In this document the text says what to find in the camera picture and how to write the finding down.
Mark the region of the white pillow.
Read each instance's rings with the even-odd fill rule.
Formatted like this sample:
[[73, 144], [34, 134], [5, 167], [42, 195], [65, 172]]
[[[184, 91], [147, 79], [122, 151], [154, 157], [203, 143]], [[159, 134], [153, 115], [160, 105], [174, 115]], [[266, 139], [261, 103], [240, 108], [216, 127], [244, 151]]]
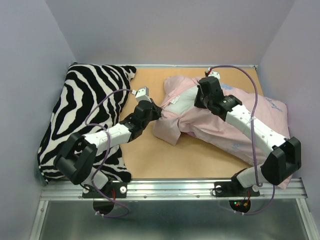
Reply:
[[179, 95], [180, 98], [176, 104], [171, 104], [169, 102], [165, 110], [177, 115], [183, 115], [194, 107], [197, 92], [198, 88], [196, 86], [187, 89]]

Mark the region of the pink printed pillowcase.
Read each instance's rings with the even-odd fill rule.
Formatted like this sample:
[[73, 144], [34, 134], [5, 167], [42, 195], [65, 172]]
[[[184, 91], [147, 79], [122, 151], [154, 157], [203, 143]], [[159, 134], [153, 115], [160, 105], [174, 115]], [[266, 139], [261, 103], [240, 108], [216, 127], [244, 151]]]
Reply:
[[[250, 164], [263, 164], [266, 156], [259, 149], [253, 149], [251, 140], [232, 125], [224, 122], [206, 108], [193, 107], [182, 115], [165, 110], [169, 102], [184, 91], [197, 87], [200, 77], [173, 76], [164, 81], [165, 98], [161, 104], [161, 117], [155, 122], [153, 134], [171, 145], [175, 145], [181, 133], [190, 134], [210, 143]], [[287, 106], [255, 93], [248, 93], [235, 87], [220, 84], [224, 95], [233, 95], [253, 111], [255, 118], [273, 131], [290, 139]], [[279, 187], [286, 187], [291, 176]]]

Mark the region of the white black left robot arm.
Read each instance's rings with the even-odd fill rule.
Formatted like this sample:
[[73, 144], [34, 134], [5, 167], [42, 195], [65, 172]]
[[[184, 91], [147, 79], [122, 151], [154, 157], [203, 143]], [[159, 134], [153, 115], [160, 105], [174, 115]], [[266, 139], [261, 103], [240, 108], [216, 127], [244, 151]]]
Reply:
[[94, 168], [96, 156], [105, 152], [107, 157], [110, 148], [138, 138], [150, 122], [161, 117], [161, 112], [162, 108], [152, 99], [141, 100], [133, 113], [110, 128], [85, 135], [71, 134], [54, 159], [54, 167], [74, 185], [91, 186], [100, 197], [108, 196], [110, 180]]

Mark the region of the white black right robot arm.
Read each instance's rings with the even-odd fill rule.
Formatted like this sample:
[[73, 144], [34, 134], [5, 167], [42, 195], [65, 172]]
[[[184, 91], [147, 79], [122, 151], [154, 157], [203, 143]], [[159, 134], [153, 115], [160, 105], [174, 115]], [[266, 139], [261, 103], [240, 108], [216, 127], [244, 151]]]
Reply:
[[231, 192], [242, 195], [253, 185], [280, 185], [302, 166], [301, 142], [287, 138], [254, 116], [234, 95], [224, 95], [219, 80], [214, 76], [198, 81], [195, 107], [208, 109], [213, 115], [238, 129], [251, 140], [252, 148], [259, 148], [266, 160], [236, 173], [230, 182]]

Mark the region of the zebra striped pillow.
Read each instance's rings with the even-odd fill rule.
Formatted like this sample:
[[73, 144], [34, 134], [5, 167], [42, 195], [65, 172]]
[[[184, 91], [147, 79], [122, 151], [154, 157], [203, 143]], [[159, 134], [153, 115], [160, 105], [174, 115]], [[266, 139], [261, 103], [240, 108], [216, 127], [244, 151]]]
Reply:
[[119, 122], [136, 73], [133, 65], [74, 62], [68, 67], [36, 155], [43, 185], [64, 177], [54, 159], [71, 134], [93, 134]]

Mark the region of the white care label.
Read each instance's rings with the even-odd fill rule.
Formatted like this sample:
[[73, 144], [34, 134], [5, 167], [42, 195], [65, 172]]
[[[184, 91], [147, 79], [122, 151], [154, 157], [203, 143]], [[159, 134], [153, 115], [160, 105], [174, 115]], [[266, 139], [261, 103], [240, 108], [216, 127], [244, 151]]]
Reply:
[[179, 98], [180, 98], [179, 95], [176, 96], [175, 98], [173, 98], [173, 99], [170, 101], [170, 103], [171, 103], [171, 104], [176, 104], [176, 103], [179, 101]]

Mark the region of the aluminium rear table rail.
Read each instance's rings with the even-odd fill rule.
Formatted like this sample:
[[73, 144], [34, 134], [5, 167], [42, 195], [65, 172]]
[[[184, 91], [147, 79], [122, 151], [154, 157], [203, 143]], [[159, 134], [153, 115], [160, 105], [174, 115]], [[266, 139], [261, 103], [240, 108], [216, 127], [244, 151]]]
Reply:
[[[212, 68], [222, 65], [232, 65], [232, 64], [133, 64], [136, 68]], [[247, 64], [241, 65], [236, 64], [232, 65], [239, 68], [257, 68], [258, 64]]]

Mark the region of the aluminium front mounting rail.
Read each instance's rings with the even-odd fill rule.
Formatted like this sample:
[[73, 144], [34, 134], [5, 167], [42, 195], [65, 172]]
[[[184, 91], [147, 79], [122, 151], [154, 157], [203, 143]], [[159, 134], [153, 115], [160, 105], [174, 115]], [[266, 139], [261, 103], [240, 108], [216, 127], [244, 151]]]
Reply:
[[[216, 182], [222, 179], [136, 179], [127, 185], [126, 198], [119, 198], [117, 201], [164, 201], [164, 200], [243, 200], [241, 196], [216, 197], [212, 195], [212, 189]], [[273, 187], [264, 183], [259, 188], [259, 196], [250, 194], [251, 200], [269, 200], [272, 196]], [[44, 187], [40, 194], [41, 201], [106, 201], [98, 194], [98, 198], [84, 198], [83, 188], [73, 185], [68, 181], [51, 182]], [[274, 199], [306, 199], [306, 193], [301, 178], [292, 178], [285, 190], [276, 188]]]

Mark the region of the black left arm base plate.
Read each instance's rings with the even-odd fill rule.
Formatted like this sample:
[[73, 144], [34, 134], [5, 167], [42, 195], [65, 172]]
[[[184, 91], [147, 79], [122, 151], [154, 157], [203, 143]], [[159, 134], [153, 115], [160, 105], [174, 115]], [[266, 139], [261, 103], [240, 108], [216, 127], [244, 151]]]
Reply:
[[[98, 199], [103, 196], [92, 186], [81, 183], [82, 198]], [[100, 191], [109, 198], [124, 199], [127, 197], [128, 184], [126, 182], [109, 181]]]

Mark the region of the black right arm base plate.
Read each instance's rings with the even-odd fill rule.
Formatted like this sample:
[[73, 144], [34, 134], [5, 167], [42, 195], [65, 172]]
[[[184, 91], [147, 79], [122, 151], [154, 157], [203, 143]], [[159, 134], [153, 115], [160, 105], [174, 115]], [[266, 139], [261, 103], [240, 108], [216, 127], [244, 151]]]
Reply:
[[252, 187], [244, 188], [238, 183], [232, 181], [216, 181], [211, 190], [211, 195], [217, 198], [231, 197], [259, 197], [260, 191], [254, 191]]

